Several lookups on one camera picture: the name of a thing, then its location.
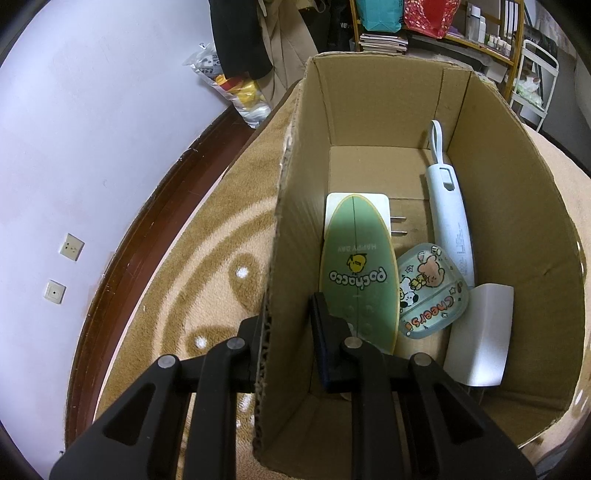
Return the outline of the large white charger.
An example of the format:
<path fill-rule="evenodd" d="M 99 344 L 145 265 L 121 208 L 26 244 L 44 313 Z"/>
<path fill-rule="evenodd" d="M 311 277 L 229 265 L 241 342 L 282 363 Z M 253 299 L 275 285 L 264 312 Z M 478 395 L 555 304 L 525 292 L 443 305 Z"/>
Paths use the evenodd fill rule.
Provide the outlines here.
<path fill-rule="evenodd" d="M 467 387 L 502 383 L 512 332 L 514 288 L 487 283 L 470 291 L 464 314 L 452 324 L 444 370 Z"/>

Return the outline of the cartoon cheers case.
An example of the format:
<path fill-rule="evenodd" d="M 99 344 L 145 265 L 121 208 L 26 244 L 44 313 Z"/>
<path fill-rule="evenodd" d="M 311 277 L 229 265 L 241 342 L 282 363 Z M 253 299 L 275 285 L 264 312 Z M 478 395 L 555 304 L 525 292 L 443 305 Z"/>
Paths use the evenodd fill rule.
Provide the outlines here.
<path fill-rule="evenodd" d="M 465 279 L 444 252 L 422 243 L 399 259 L 400 330 L 420 340 L 447 328 L 459 319 L 469 303 Z"/>

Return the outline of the green surfboard-shaped card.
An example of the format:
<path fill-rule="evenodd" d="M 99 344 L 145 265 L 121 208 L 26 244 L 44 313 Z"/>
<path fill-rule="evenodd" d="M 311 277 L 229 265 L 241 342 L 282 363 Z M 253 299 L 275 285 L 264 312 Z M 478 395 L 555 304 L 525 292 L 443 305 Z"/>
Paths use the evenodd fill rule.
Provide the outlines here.
<path fill-rule="evenodd" d="M 324 230 L 320 291 L 349 333 L 392 354 L 399 336 L 399 270 L 390 228 L 365 198 L 342 200 Z"/>

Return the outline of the light blue power bank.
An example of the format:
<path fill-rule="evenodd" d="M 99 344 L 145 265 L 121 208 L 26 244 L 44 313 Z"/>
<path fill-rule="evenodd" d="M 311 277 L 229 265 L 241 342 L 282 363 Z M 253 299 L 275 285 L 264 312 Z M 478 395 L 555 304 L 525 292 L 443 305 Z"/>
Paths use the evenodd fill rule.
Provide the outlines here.
<path fill-rule="evenodd" d="M 458 267 L 469 288 L 476 286 L 472 242 L 465 205 L 455 169 L 444 161 L 443 129 L 431 122 L 430 151 L 433 164 L 427 168 L 432 221 L 436 244 Z"/>

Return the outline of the small white plug adapter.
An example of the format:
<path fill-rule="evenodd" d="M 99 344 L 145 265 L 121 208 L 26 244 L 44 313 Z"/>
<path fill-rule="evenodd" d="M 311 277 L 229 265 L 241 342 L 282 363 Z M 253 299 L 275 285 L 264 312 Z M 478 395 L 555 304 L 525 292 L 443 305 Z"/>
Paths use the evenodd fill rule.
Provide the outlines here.
<path fill-rule="evenodd" d="M 360 192 L 332 192 L 327 196 L 325 201 L 325 229 L 328 229 L 329 222 L 332 220 L 332 215 L 335 209 L 339 206 L 342 200 L 349 196 L 356 195 L 365 198 L 370 202 L 374 208 L 379 212 L 382 221 L 386 227 L 390 228 L 390 232 L 394 236 L 406 236 L 406 230 L 396 229 L 393 224 L 398 222 L 405 222 L 407 220 L 404 216 L 392 216 L 390 198 L 383 193 L 360 193 Z"/>

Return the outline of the cardboard box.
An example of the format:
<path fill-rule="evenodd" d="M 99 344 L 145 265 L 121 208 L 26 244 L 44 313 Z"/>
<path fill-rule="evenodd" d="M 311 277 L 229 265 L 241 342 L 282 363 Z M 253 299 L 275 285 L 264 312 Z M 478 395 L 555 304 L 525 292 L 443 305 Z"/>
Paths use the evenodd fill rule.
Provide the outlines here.
<path fill-rule="evenodd" d="M 304 317 L 321 278 L 325 199 L 383 194 L 404 220 L 394 251 L 433 242 L 433 121 L 459 178 L 477 278 L 515 292 L 506 370 L 483 409 L 535 463 L 589 413 L 589 177 L 471 70 L 327 53 L 308 61 L 281 161 L 253 440 L 270 469 L 304 479 L 351 473 L 351 405 L 322 392 Z"/>

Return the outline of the plastic bag with toys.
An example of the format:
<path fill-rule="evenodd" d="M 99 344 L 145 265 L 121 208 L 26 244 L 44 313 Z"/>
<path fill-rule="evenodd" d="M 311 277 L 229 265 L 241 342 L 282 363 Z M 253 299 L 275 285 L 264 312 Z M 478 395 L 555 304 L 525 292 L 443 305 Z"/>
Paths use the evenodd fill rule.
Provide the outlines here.
<path fill-rule="evenodd" d="M 250 128 L 256 129 L 269 116 L 271 108 L 255 80 L 249 75 L 228 77 L 223 73 L 214 43 L 201 44 L 183 66 L 229 102 Z"/>

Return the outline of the white utility cart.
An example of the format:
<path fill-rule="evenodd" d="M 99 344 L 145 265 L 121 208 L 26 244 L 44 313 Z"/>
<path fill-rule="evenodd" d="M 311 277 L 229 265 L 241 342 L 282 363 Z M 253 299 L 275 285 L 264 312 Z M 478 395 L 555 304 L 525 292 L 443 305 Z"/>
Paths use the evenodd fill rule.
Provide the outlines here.
<path fill-rule="evenodd" d="M 555 56 L 529 39 L 523 41 L 509 105 L 536 132 L 548 115 L 559 71 Z"/>

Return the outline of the wooden bookshelf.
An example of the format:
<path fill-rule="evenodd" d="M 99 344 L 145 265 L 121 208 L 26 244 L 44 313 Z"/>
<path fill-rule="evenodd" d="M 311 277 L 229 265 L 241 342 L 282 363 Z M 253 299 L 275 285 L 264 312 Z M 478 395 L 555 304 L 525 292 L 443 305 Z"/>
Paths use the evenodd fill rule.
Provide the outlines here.
<path fill-rule="evenodd" d="M 506 100 L 519 77 L 522 1 L 352 1 L 353 49 L 403 54 L 430 50 L 471 66 Z"/>

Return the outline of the stack of books left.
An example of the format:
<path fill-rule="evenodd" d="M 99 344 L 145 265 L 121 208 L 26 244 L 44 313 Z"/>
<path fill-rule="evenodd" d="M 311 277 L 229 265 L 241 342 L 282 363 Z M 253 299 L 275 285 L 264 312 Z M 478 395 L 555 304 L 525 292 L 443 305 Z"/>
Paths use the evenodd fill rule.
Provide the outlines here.
<path fill-rule="evenodd" d="M 403 55 L 408 51 L 408 38 L 405 35 L 382 35 L 363 33 L 360 47 L 365 52 Z"/>

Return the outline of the white bottles on shelf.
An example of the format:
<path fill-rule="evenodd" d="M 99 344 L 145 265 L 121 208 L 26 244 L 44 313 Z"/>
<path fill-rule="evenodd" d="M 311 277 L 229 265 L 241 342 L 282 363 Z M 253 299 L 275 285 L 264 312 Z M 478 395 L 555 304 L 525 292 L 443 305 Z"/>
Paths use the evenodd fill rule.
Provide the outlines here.
<path fill-rule="evenodd" d="M 511 44 L 502 36 L 500 1 L 466 1 L 465 37 L 509 57 Z"/>

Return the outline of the beige trench coat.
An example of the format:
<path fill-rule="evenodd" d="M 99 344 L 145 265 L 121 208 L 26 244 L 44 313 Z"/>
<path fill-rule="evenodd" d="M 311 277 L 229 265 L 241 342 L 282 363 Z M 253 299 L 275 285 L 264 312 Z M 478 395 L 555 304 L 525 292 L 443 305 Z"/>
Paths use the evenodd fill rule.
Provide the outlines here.
<path fill-rule="evenodd" d="M 297 1 L 259 1 L 257 10 L 271 63 L 270 73 L 257 83 L 270 107 L 275 108 L 290 87 L 304 77 L 308 58 L 318 50 Z"/>

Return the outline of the teal bag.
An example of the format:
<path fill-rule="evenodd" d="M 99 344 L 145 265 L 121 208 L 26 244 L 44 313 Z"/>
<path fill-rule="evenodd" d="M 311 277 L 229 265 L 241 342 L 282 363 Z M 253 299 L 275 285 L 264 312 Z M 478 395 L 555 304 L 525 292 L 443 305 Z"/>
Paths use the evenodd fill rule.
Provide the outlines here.
<path fill-rule="evenodd" d="M 397 33 L 402 29 L 403 0 L 358 0 L 356 8 L 367 31 Z"/>

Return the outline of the black hanging coat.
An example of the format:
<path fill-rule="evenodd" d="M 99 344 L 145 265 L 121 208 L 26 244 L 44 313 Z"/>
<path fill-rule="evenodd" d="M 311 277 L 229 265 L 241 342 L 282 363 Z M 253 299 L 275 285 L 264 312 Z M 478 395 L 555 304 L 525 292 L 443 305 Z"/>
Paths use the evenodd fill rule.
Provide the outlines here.
<path fill-rule="evenodd" d="M 257 2 L 211 0 L 211 29 L 216 53 L 226 77 L 247 75 L 253 80 L 273 69 L 263 43 Z"/>

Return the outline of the upper wall socket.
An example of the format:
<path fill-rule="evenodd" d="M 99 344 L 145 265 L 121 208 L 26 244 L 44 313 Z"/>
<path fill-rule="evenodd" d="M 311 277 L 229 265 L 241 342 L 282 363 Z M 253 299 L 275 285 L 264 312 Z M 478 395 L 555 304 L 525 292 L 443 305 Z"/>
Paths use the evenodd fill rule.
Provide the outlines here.
<path fill-rule="evenodd" d="M 65 258 L 76 262 L 84 245 L 85 243 L 82 240 L 68 233 L 60 247 L 59 253 Z"/>

